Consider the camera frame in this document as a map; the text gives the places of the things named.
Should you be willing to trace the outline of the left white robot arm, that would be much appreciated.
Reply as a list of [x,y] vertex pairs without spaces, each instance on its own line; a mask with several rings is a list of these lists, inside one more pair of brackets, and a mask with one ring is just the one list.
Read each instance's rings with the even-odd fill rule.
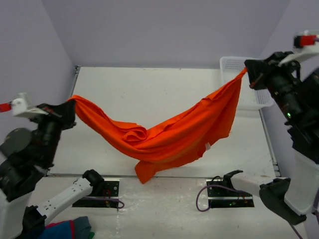
[[5,157],[0,165],[2,239],[38,237],[58,214],[102,188],[103,177],[91,169],[57,196],[38,206],[28,204],[36,184],[53,166],[62,131],[76,125],[75,105],[74,100],[68,100],[57,106],[30,106],[22,98],[1,105],[1,109],[11,110],[14,116],[37,124],[37,129],[33,131],[14,129],[0,146],[0,152]]

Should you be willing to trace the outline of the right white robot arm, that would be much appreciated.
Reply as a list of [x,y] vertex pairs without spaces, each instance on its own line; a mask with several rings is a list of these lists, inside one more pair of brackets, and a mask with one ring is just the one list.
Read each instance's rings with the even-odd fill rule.
[[295,226],[319,205],[319,72],[300,79],[303,53],[275,52],[264,60],[244,62],[250,88],[268,90],[286,118],[293,142],[296,172],[292,178],[272,180],[241,170],[224,175],[231,191],[260,197],[273,213]]

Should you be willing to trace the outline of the orange t shirt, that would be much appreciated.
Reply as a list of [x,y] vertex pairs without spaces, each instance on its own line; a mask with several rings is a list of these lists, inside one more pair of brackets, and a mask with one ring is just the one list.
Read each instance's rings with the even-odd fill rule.
[[75,113],[119,152],[138,160],[135,172],[147,183],[157,172],[201,158],[209,146],[227,138],[235,119],[244,68],[234,79],[202,98],[193,107],[149,129],[116,121],[88,99],[73,95]]

